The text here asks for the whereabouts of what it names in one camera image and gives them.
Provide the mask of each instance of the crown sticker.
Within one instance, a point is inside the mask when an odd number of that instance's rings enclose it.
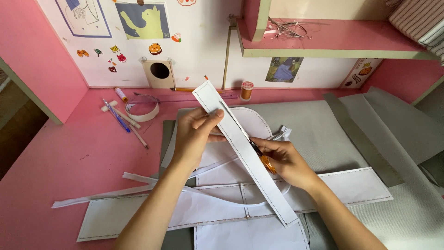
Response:
[[[114,52],[117,53],[120,51],[120,49],[117,47],[117,45],[114,45],[113,47],[110,47],[110,49]]]

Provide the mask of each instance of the orange scissors handle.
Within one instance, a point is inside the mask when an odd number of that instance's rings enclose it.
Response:
[[[265,168],[272,173],[273,175],[276,174],[276,170],[274,169],[274,167],[270,164],[270,161],[268,160],[267,156],[265,155],[261,155],[261,161],[262,163],[265,165]]]

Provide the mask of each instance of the shelf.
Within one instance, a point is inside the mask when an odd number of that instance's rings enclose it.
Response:
[[[398,58],[438,60],[425,48],[405,37],[387,21],[280,19],[305,21],[308,37],[273,38],[265,34],[251,42],[243,19],[238,19],[238,34],[243,57],[341,57]]]

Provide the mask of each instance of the thread spool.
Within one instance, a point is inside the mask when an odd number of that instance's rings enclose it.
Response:
[[[241,92],[241,100],[249,101],[251,99],[251,91],[253,90],[253,83],[249,81],[244,81],[242,83],[242,92]]]
[[[128,97],[123,93],[123,91],[119,88],[114,88],[115,93],[122,99],[122,101],[127,102]]]

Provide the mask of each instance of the orange thread spool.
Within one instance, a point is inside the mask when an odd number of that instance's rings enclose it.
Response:
[[[251,91],[253,90],[253,83],[249,81],[244,81],[242,83],[241,100],[249,101],[251,99]]]

